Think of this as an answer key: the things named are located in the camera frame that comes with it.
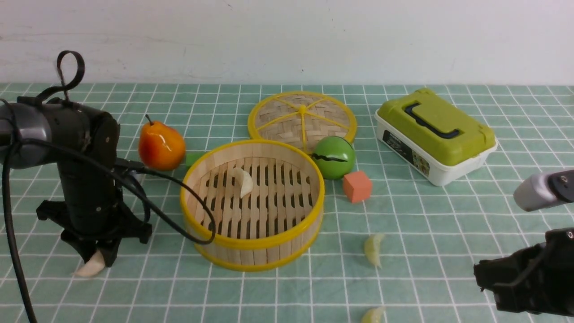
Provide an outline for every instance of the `pear stem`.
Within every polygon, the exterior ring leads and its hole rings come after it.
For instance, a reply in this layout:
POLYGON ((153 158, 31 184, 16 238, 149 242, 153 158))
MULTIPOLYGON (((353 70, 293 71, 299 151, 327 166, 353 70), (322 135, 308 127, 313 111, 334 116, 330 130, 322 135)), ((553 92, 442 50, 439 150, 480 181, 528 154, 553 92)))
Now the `pear stem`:
POLYGON ((149 118, 149 115, 146 114, 145 117, 149 120, 149 125, 153 126, 153 121, 149 118))

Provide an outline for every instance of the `white wall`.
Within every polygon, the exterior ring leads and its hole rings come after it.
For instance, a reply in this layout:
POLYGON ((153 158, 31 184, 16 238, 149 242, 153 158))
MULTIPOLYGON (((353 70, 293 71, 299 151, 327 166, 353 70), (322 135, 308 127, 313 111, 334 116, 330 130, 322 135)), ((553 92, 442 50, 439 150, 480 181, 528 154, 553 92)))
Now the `white wall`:
POLYGON ((85 82, 574 84, 574 0, 0 0, 0 14, 0 82, 56 82, 72 49, 85 82))

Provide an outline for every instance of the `orange foam block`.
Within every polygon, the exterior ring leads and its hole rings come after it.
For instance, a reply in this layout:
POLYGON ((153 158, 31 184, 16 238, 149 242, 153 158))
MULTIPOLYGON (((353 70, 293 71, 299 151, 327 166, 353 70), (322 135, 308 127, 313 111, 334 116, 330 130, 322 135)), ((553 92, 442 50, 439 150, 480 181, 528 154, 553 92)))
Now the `orange foam block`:
POLYGON ((364 201, 371 197, 373 182, 363 171, 352 172, 343 176, 343 191, 351 203, 364 201))

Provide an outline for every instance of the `yellow rim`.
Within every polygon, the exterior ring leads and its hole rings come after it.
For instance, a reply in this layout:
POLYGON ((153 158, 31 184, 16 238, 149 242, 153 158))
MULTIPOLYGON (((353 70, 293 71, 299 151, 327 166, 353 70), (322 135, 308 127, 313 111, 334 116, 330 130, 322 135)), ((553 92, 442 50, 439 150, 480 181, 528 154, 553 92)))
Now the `yellow rim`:
MULTIPOLYGON (((247 130, 249 131, 249 135, 251 136, 252 139, 255 140, 263 140, 263 137, 261 137, 261 135, 259 134, 259 130, 272 124, 275 123, 281 119, 287 118, 287 117, 291 117, 293 115, 296 114, 300 114, 301 115, 301 123, 302 123, 302 129, 305 129, 305 115, 309 115, 309 116, 313 116, 314 118, 318 118, 321 119, 325 122, 329 122, 332 124, 335 124, 341 128, 347 129, 347 134, 344 136, 345 140, 347 140, 349 143, 353 143, 353 141, 355 140, 355 135, 356 135, 356 131, 357 131, 357 121, 355 118, 355 114, 353 114, 353 112, 343 103, 340 102, 339 100, 330 97, 328 95, 324 95, 321 93, 315 93, 315 92, 309 92, 309 91, 293 91, 293 92, 284 92, 284 93, 279 93, 276 95, 272 95, 270 97, 267 97, 265 99, 263 99, 261 102, 259 102, 257 105, 255 105, 255 107, 253 108, 253 110, 251 111, 251 113, 249 114, 249 117, 247 119, 247 130), (269 121, 267 124, 264 124, 260 127, 256 127, 255 126, 255 118, 257 116, 257 113, 259 112, 259 110, 261 109, 261 107, 265 106, 267 103, 269 103, 269 101, 275 100, 275 101, 279 101, 282 102, 286 105, 289 105, 290 107, 294 108, 295 110, 299 110, 299 107, 292 105, 291 103, 281 100, 281 97, 285 97, 288 95, 295 95, 295 94, 305 94, 305 95, 312 95, 314 97, 320 97, 320 100, 317 100, 315 102, 313 102, 312 104, 310 104, 307 108, 321 102, 321 101, 331 101, 334 104, 336 104, 339 108, 341 108, 341 110, 343 110, 345 112, 345 114, 347 115, 347 118, 349 119, 349 126, 344 126, 336 121, 333 120, 329 120, 327 118, 324 118, 322 116, 318 116, 316 114, 310 113, 308 111, 302 111, 302 112, 294 112, 294 113, 290 113, 287 114, 285 116, 281 116, 276 118, 275 120, 269 121)), ((301 134, 302 136, 302 144, 303 144, 303 151, 306 153, 311 153, 311 151, 307 151, 307 138, 305 135, 305 131, 302 132, 301 134)))
POLYGON ((321 222, 319 223, 319 226, 317 227, 317 231, 315 231, 315 233, 313 234, 313 236, 311 237, 309 242, 307 242, 303 247, 301 247, 301 249, 299 249, 299 251, 297 251, 296 253, 292 253, 288 257, 283 258, 279 261, 267 263, 267 264, 263 264, 263 265, 246 266, 246 265, 232 264, 232 263, 224 262, 221 259, 213 257, 210 254, 206 253, 203 250, 203 248, 201 247, 201 245, 195 244, 195 249, 197 250, 197 252, 199 252, 199 254, 201 254, 208 261, 216 264, 219 267, 223 267, 225 269, 234 270, 234 271, 264 271, 264 270, 274 269, 277 267, 282 267, 282 266, 294 261, 295 259, 299 258, 303 253, 305 253, 305 251, 307 251, 309 249, 309 247, 311 247, 311 245, 317 239, 317 236, 319 235, 319 232, 321 231, 320 228, 321 228, 322 222, 323 222, 323 219, 321 219, 321 222))
MULTIPOLYGON (((187 184, 188 178, 195 171, 197 166, 199 164, 201 164, 205 159, 209 158, 211 155, 215 154, 216 152, 227 149, 229 147, 233 147, 233 146, 237 146, 237 145, 245 145, 245 144, 271 144, 271 145, 279 145, 279 146, 285 147, 287 149, 290 149, 291 151, 293 151, 293 152, 301 155, 303 158, 305 158, 305 160, 313 167, 313 169, 315 170, 315 173, 319 177, 319 196, 317 197, 317 200, 315 201, 315 205, 313 206, 313 209, 311 209, 311 212, 309 214, 307 214, 305 219, 303 221, 301 221, 298 225, 296 225, 294 228, 289 229, 285 232, 281 232, 275 236, 265 237, 265 238, 260 238, 260 239, 244 239, 244 240, 242 240, 242 239, 229 238, 226 236, 222 236, 221 234, 216 234, 214 241, 213 241, 213 243, 215 243, 217 245, 221 245, 221 246, 231 248, 231 249, 254 250, 254 249, 264 249, 264 248, 275 247, 277 245, 280 245, 280 244, 283 244, 287 241, 290 241, 294 237, 300 235, 303 231, 305 231, 309 226, 311 226, 313 224, 313 222, 317 219, 317 216, 319 216, 319 214, 321 213, 321 210, 323 209, 323 202, 324 202, 324 198, 325 198, 325 182, 323 181, 323 177, 321 176, 321 172, 320 172, 319 168, 317 167, 317 165, 313 162, 313 160, 308 155, 304 154, 301 150, 299 150, 299 149, 297 149, 291 145, 284 144, 284 143, 281 143, 279 141, 274 141, 274 140, 251 139, 251 140, 236 141, 234 143, 229 143, 229 144, 225 144, 225 145, 222 145, 220 147, 217 147, 214 150, 203 155, 187 171, 187 173, 185 174, 185 177, 183 179, 183 182, 187 184)), ((187 208, 187 201, 185 200, 186 193, 189 193, 189 192, 185 188, 182 187, 181 191, 180 191, 180 205, 181 205, 181 209, 182 209, 183 214, 184 214, 184 221, 186 221, 193 228, 193 230, 201 236, 202 239, 208 239, 209 237, 211 237, 211 231, 209 231, 207 228, 205 228, 199 222, 197 222, 195 220, 193 214, 187 208)))

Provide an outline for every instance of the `lemon wedge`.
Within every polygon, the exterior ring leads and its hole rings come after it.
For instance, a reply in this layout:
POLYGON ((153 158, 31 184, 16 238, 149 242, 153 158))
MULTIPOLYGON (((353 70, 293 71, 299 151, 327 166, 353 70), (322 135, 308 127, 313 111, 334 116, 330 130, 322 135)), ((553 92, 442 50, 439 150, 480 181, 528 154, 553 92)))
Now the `lemon wedge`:
POLYGON ((367 311, 367 313, 363 315, 363 319, 360 321, 360 323, 381 323, 382 322, 381 318, 384 312, 385 312, 384 306, 370 309, 367 311))
POLYGON ((364 255, 367 260, 375 265, 375 267, 381 266, 381 260, 379 258, 379 250, 381 248, 381 241, 385 238, 382 233, 372 234, 368 237, 367 241, 364 242, 364 255))
POLYGON ((248 172, 239 167, 235 167, 230 171, 229 175, 239 182, 239 187, 241 188, 239 197, 243 198, 253 190, 253 180, 248 172))
POLYGON ((76 271, 76 276, 80 276, 83 278, 93 277, 99 274, 104 268, 106 264, 104 262, 104 256, 100 252, 100 250, 96 251, 92 258, 85 263, 82 268, 76 271))

